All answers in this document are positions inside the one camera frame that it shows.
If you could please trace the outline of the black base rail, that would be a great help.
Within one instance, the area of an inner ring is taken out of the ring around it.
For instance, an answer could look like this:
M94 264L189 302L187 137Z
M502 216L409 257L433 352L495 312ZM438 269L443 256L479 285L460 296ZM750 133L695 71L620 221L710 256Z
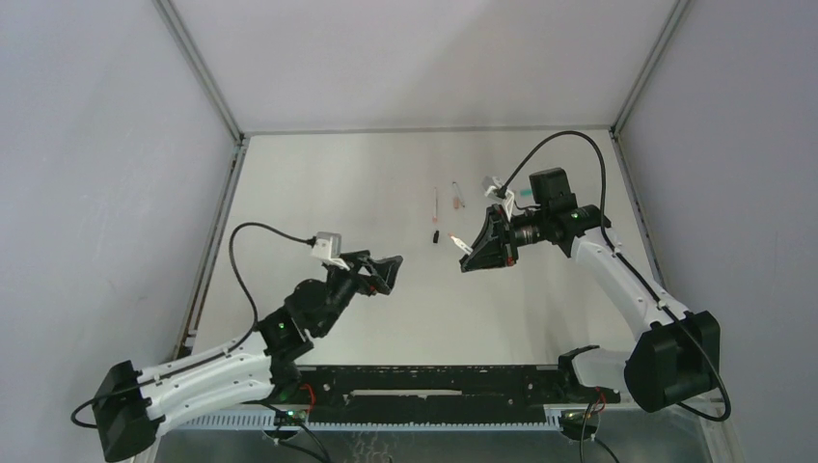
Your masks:
M582 386L556 366L314 366L264 403L305 408L322 424L538 425L547 409L583 408L619 393Z

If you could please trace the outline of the white pen peach end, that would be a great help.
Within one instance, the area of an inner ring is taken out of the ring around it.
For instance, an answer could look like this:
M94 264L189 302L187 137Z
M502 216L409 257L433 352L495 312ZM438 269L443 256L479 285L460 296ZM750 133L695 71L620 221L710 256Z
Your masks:
M449 238L454 243L454 245L460 249L465 255L470 255L473 252L473 248L468 245L465 241L460 239L459 237L455 236L453 233L449 234Z

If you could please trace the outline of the aluminium frame profile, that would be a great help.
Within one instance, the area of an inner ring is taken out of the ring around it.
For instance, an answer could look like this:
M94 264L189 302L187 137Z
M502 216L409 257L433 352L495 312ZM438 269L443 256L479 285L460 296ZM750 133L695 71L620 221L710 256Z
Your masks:
M204 251L194 278L185 317L182 320L177 342L170 354L171 360L185 357L192 350L192 348L188 346L188 342L195 338L200 323L207 288L217 260L218 250L230 214L232 198L248 145L249 137L242 135L232 151L225 181L218 196L215 215L209 227Z

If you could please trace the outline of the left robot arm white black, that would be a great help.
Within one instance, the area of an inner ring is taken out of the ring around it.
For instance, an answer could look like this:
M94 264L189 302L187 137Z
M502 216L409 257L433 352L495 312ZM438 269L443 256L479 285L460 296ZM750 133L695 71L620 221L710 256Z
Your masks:
M401 256L373 259L367 251L343 259L346 267L329 265L325 280L299 283L240 337L154 367L129 361L110 367L91 404L104 460L134 457L208 413L294 393L296 360L332 330L355 295L390 294L403 263Z

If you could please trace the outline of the small circuit board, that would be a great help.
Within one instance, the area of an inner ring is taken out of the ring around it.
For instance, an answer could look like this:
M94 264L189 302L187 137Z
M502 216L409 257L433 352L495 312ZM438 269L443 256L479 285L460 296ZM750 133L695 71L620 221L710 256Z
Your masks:
M275 427L300 427L307 423L309 414L305 410L280 410L275 413Z

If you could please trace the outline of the white pen orange tip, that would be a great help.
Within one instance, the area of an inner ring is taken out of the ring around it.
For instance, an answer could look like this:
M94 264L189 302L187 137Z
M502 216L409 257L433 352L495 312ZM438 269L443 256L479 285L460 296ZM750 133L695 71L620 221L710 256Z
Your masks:
M438 223L438 212L439 212L439 196L438 196L438 189L437 187L433 187L432 189L432 223Z

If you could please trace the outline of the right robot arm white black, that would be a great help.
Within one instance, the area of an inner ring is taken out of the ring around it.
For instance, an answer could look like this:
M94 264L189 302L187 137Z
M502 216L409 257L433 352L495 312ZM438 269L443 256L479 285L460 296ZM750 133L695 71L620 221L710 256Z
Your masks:
M635 340L629 351L598 345L559 357L569 384L625 392L649 413L726 388L719 374L721 327L714 316L694 313L629 260L610 220L596 205L580 206L566 172L554 168L530 176L534 206L516 214L515 196L498 177L483 188L486 209L471 245L462 244L462 272L506 268L524 246L548 242L590 272L622 315Z

